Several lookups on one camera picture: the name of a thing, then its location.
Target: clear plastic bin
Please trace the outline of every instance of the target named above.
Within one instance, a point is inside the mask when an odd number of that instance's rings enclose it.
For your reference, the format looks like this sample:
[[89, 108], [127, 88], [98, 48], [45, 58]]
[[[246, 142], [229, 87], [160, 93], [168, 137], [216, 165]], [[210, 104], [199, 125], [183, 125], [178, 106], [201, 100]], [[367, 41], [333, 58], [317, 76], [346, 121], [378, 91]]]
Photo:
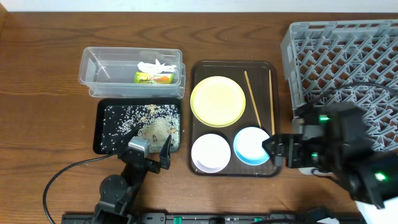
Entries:
[[[176, 65], [171, 84], [134, 83], [138, 63]], [[87, 47], [80, 64], [79, 82], [94, 97], [176, 97], [185, 91], [185, 65], [178, 49], [132, 47]]]

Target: dish rack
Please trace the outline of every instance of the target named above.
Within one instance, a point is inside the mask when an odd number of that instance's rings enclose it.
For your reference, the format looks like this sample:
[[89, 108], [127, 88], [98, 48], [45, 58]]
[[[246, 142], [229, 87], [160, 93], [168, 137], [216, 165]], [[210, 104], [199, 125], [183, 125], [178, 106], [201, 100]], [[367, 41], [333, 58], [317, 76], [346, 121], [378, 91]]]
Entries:
[[[292, 105], [353, 82], [376, 82], [398, 90], [398, 20], [294, 22], [280, 44]], [[317, 106], [350, 101], [375, 151], [398, 148], [398, 96], [382, 88], [355, 86], [334, 91]]]

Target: light blue bowl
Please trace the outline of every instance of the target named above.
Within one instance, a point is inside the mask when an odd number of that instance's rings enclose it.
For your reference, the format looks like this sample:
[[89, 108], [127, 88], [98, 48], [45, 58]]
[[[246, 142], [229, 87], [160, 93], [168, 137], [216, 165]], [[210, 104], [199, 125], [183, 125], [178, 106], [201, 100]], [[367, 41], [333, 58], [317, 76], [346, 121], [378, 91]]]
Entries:
[[262, 142], [268, 138], [269, 135], [262, 129], [244, 128], [235, 136], [234, 152], [247, 165], [261, 165], [269, 159], [269, 155], [262, 148]]

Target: yellow plate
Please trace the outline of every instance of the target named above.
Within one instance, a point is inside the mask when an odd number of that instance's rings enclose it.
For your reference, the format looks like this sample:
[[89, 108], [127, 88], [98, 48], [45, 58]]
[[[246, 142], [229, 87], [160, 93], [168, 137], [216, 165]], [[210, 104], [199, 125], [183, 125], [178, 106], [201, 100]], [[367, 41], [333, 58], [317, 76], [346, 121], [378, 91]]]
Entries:
[[237, 121], [244, 112], [246, 98], [242, 88], [230, 78], [210, 77], [196, 85], [191, 109], [203, 124], [222, 128]]

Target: wooden table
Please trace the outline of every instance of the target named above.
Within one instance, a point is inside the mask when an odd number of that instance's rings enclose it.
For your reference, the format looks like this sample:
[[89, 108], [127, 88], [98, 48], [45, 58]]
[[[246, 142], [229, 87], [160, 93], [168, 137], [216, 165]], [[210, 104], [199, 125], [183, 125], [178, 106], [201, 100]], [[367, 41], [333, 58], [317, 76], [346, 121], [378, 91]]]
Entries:
[[[0, 40], [0, 223], [47, 223], [42, 193], [65, 166], [97, 157], [91, 149], [96, 105], [78, 82], [88, 46], [180, 49], [187, 66], [182, 145], [170, 170], [149, 174], [136, 200], [169, 212], [266, 213], [326, 205], [357, 211], [334, 183], [284, 169], [273, 179], [206, 178], [187, 168], [190, 75], [199, 60], [263, 60], [278, 72], [283, 132], [292, 109], [279, 44], [295, 21], [392, 19], [398, 14], [10, 13]], [[101, 181], [119, 174], [112, 157], [61, 175], [48, 194], [50, 213], [92, 212]]]

